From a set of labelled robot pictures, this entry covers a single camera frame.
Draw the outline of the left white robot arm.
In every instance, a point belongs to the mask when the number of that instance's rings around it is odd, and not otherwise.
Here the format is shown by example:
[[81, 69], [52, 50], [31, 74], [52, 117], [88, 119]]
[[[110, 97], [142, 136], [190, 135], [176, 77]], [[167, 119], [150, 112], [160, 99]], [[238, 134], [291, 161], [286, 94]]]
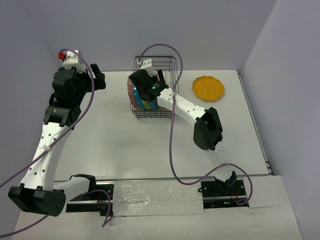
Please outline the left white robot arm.
[[86, 93], [106, 88], [105, 75], [97, 64], [90, 65], [95, 77], [77, 67], [61, 67], [53, 75], [53, 94], [43, 119], [41, 138], [32, 165], [19, 186], [11, 186], [8, 197], [27, 213], [57, 217], [65, 205], [79, 195], [93, 199], [98, 193], [96, 178], [74, 174], [68, 181], [54, 185], [63, 148], [79, 120], [80, 105]]

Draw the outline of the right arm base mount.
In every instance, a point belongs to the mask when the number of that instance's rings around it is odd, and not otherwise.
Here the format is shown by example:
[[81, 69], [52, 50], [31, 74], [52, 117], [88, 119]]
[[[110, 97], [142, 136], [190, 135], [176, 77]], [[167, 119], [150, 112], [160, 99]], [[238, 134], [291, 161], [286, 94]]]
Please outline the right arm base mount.
[[201, 187], [197, 191], [202, 194], [204, 209], [249, 206], [248, 203], [243, 205], [239, 204], [239, 202], [244, 201], [247, 198], [244, 182], [240, 179], [237, 179], [229, 190], [221, 188], [216, 181], [203, 181], [201, 182]]

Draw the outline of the pink dotted plate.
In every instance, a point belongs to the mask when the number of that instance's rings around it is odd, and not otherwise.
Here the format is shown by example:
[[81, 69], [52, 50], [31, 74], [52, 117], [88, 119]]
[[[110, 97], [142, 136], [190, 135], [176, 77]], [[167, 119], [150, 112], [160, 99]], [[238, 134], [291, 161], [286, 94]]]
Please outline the pink dotted plate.
[[139, 106], [137, 105], [137, 102], [136, 102], [136, 99], [135, 99], [133, 83], [129, 78], [127, 79], [127, 93], [128, 93], [129, 99], [130, 99], [130, 103], [132, 104], [132, 106], [136, 110], [138, 110]]

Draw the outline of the blue dotted plate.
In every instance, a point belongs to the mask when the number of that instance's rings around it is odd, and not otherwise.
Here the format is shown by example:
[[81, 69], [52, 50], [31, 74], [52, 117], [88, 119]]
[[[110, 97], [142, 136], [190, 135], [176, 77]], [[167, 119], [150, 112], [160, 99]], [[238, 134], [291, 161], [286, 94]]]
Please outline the blue dotted plate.
[[136, 104], [136, 109], [137, 110], [144, 110], [145, 106], [144, 104], [142, 103], [142, 100], [139, 96], [139, 93], [136, 89], [136, 87], [133, 85], [133, 96], [134, 96], [134, 99], [135, 99], [135, 104]]
[[157, 101], [149, 101], [148, 104], [152, 110], [156, 110], [159, 108]]

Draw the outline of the green dotted plate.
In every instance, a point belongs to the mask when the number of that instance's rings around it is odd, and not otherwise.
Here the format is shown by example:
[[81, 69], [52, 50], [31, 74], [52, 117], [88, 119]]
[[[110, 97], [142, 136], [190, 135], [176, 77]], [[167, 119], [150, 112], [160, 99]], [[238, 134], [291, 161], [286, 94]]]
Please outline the green dotted plate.
[[143, 104], [143, 106], [144, 106], [145, 109], [147, 109], [147, 110], [150, 110], [150, 109], [151, 109], [151, 107], [150, 107], [150, 105], [149, 105], [149, 103], [148, 103], [147, 101], [142, 100], [141, 102], [142, 102], [142, 104]]

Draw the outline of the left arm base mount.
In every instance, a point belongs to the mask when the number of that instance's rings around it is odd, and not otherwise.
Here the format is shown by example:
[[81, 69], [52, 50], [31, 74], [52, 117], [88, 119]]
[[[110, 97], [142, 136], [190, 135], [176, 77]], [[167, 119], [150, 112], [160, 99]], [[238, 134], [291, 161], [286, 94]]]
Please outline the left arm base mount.
[[114, 181], [98, 181], [97, 190], [104, 190], [110, 197], [110, 203], [105, 193], [99, 191], [84, 196], [77, 196], [66, 205], [67, 213], [99, 213], [100, 216], [106, 216], [110, 206], [109, 216], [113, 216], [113, 195]]

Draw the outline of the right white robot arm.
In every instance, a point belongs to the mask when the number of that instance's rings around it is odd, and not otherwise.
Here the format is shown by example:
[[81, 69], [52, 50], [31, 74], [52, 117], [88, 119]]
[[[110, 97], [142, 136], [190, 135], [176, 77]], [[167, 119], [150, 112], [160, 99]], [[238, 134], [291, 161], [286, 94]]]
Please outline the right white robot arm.
[[159, 107], [171, 111], [168, 150], [170, 168], [174, 178], [180, 184], [191, 186], [203, 181], [216, 170], [232, 166], [232, 164], [222, 163], [193, 182], [185, 182], [178, 177], [174, 169], [172, 155], [175, 116], [181, 117], [193, 127], [193, 142], [201, 150], [214, 151], [216, 146], [223, 140], [223, 128], [218, 111], [213, 107], [204, 108], [196, 105], [176, 92], [181, 76], [182, 73], [180, 72], [173, 87], [169, 87], [163, 80], [158, 80], [156, 76], [151, 76], [145, 69], [136, 70], [128, 76], [128, 79], [131, 80], [141, 100], [154, 102]]

